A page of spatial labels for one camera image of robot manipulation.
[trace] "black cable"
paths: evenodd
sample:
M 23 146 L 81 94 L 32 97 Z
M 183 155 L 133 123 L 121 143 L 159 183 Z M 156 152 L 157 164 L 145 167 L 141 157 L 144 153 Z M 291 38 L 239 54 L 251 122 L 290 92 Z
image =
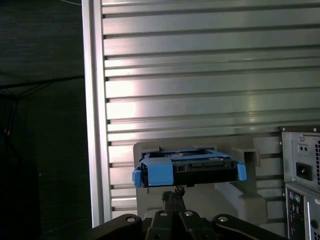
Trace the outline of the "black cable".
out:
M 34 90 L 33 92 L 31 92 L 31 93 L 29 93 L 29 94 L 27 94 L 27 95 L 21 96 L 20 100 L 21 100 L 21 99 L 25 99 L 25 98 L 27 98 L 27 97 L 29 97 L 29 96 L 31 96 L 31 95 L 39 92 L 40 90 L 45 89 L 46 87 L 49 87 L 51 84 L 53 84 L 53 82 L 50 82 L 50 83 L 48 83 L 48 84 L 46 84 L 46 85 L 38 88 L 37 90 Z
M 77 75 L 77 76 L 61 77 L 61 78 L 54 78 L 54 79 L 48 79 L 48 80 L 21 82 L 21 83 L 0 85 L 0 89 L 13 89 L 13 88 L 20 88 L 20 87 L 33 86 L 33 85 L 42 85 L 42 84 L 48 84 L 48 83 L 57 83 L 57 82 L 69 81 L 69 80 L 74 80 L 74 79 L 83 79 L 83 78 L 85 78 L 84 75 Z
M 37 86 L 31 87 L 31 88 L 29 88 L 29 89 L 27 89 L 27 90 L 19 93 L 19 97 L 22 97 L 24 94 L 26 94 L 26 93 L 34 90 L 34 89 L 37 89 L 37 88 L 39 88 L 39 87 L 42 86 L 42 85 L 43 85 L 43 84 L 39 84 L 39 85 L 37 85 Z

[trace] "metal rack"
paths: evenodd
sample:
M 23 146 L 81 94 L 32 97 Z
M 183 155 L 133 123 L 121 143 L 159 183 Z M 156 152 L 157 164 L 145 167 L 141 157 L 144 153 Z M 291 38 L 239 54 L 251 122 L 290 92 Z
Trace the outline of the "metal rack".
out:
M 320 121 L 320 0 L 82 0 L 82 12 L 93 226 L 137 212 L 135 143 L 250 135 L 278 231 L 278 127 Z

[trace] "horizontal slat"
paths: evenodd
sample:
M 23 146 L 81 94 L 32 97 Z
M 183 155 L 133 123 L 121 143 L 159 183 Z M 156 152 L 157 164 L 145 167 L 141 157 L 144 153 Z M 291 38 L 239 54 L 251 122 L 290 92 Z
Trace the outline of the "horizontal slat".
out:
M 141 12 L 163 12 L 182 10 L 219 10 L 229 8 L 263 8 L 263 7 L 294 7 L 320 4 L 319 0 L 212 0 L 212 1 L 190 1 L 190 0 L 102 0 L 103 14 L 141 13 Z
M 137 210 L 124 210 L 124 211 L 113 211 L 112 212 L 112 219 L 115 219 L 123 214 L 134 214 L 134 215 L 138 215 L 138 211 Z
M 111 197 L 112 198 L 121 198 L 121 197 L 135 197 L 136 189 L 135 188 L 126 188 L 126 189 L 112 189 Z
M 112 17 L 103 19 L 103 34 L 301 26 L 318 24 L 317 16 L 320 8 Z
M 283 188 L 270 188 L 270 189 L 258 189 L 257 193 L 260 194 L 264 198 L 276 198 L 283 197 L 284 193 Z
M 262 180 L 256 182 L 257 189 L 281 189 L 284 188 L 283 180 Z
M 257 176 L 272 176 L 283 174 L 282 160 L 280 158 L 261 159 L 261 166 L 255 168 Z
M 319 38 L 319 28 L 117 37 L 104 40 L 104 54 L 111 56 L 314 46 L 319 44 Z
M 111 167 L 110 184 L 111 185 L 130 185 L 132 181 L 133 167 Z
M 268 219 L 281 219 L 285 217 L 286 203 L 284 201 L 269 201 L 267 208 Z
M 286 126 L 312 125 L 318 124 L 316 121 L 303 121 L 285 123 Z M 125 132 L 125 133 L 109 133 L 110 141 L 136 142 L 137 140 L 154 140 L 166 138 L 195 138 L 195 137 L 214 137 L 222 135 L 239 135 L 254 133 L 272 133 L 279 130 L 279 123 L 263 124 L 263 125 L 234 125 L 219 127 L 203 127 L 203 128 L 186 128 L 186 129 L 166 129 L 154 131 Z
M 118 197 L 111 199 L 112 207 L 137 207 L 136 197 Z
M 266 60 L 286 60 L 301 58 L 316 58 L 320 56 L 319 48 L 307 49 L 277 49 L 277 50 L 255 50 L 244 52 L 216 52 L 214 54 L 184 54 L 157 57 L 109 57 L 104 61 L 107 69 L 126 68 L 126 67 L 147 67 L 154 65 L 172 64 L 203 64 L 203 63 L 232 63 L 246 61 L 266 61 Z
M 245 74 L 222 74 L 210 76 L 185 76 L 148 79 L 139 79 L 139 77 L 137 77 L 137 80 L 131 79 L 107 81 L 105 83 L 105 90 L 107 98 L 121 98 L 261 91 L 288 88 L 317 88 L 320 87 L 320 81 L 317 80 L 318 76 L 320 76 L 320 70 L 291 70 L 287 72 L 253 72 Z
M 111 164 L 133 163 L 134 152 L 133 145 L 109 146 L 109 162 Z
M 253 147 L 259 149 L 260 154 L 277 154 L 280 153 L 279 142 L 278 136 L 255 137 L 253 139 Z
M 255 125 L 264 123 L 283 123 L 289 122 L 292 119 L 295 121 L 304 120 L 320 120 L 320 111 L 306 110 L 306 111 L 292 111 L 292 112 L 258 112 L 258 113 L 242 113 L 242 114 L 231 114 L 231 115 L 201 115 L 197 117 L 178 117 L 178 118 L 157 118 L 157 119 L 139 119 L 135 121 L 121 121 L 111 122 L 108 124 L 108 131 L 110 133 L 115 132 L 128 132 L 128 131 L 146 131 L 146 130 L 165 130 L 165 129 L 185 129 L 185 128 L 200 128 L 200 127 L 221 127 L 221 126 L 243 126 L 243 125 Z M 264 145 L 257 146 L 264 152 L 270 152 L 269 149 L 265 149 Z M 121 148 L 110 149 L 110 161 L 112 163 L 117 162 L 129 162 L 133 161 L 132 146 L 121 146 Z M 115 157 L 115 150 L 123 149 L 123 156 L 120 154 Z
M 225 71 L 284 69 L 284 68 L 290 68 L 289 69 L 290 71 L 291 68 L 318 67 L 318 66 L 320 66 L 320 58 L 319 59 L 291 59 L 291 60 L 279 59 L 279 60 L 270 60 L 270 61 L 254 61 L 254 62 L 243 61 L 243 62 L 229 62 L 229 63 L 205 63 L 204 62 L 202 64 L 186 63 L 186 64 L 180 64 L 180 65 L 167 65 L 167 66 L 154 66 L 154 67 L 150 66 L 150 67 L 134 67 L 134 68 L 110 69 L 110 70 L 107 69 L 105 70 L 105 76 L 110 78 L 112 77 L 131 77 L 132 78 L 132 76 L 138 76 L 137 78 L 139 79 L 140 75 L 160 75 L 160 74 L 161 75 L 168 75 L 168 74 L 177 75 L 177 74 L 194 74 L 194 73 L 218 74 L 219 72 L 225 72 Z
M 106 104 L 108 119 L 227 114 L 319 107 L 318 92 L 230 95 L 144 101 L 110 102 Z
M 286 229 L 286 224 L 279 222 L 279 223 L 267 223 L 267 224 L 261 224 L 261 228 L 266 229 L 270 232 L 273 232 L 275 234 L 278 234 L 280 236 L 285 236 L 285 229 Z

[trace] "vertical metal frame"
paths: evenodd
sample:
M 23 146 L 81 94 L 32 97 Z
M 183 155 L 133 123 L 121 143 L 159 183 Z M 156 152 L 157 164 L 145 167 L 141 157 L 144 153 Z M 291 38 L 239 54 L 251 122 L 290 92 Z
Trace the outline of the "vertical metal frame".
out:
M 82 0 L 92 227 L 111 219 L 101 0 Z

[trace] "ventilation grille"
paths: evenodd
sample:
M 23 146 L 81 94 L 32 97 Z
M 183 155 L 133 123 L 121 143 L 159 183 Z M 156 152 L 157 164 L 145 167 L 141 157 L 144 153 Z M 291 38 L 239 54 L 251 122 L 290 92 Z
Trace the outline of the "ventilation grille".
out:
M 316 159 L 316 178 L 318 185 L 320 186 L 320 141 L 315 145 L 315 159 Z
M 320 235 L 314 232 L 314 240 L 320 240 Z

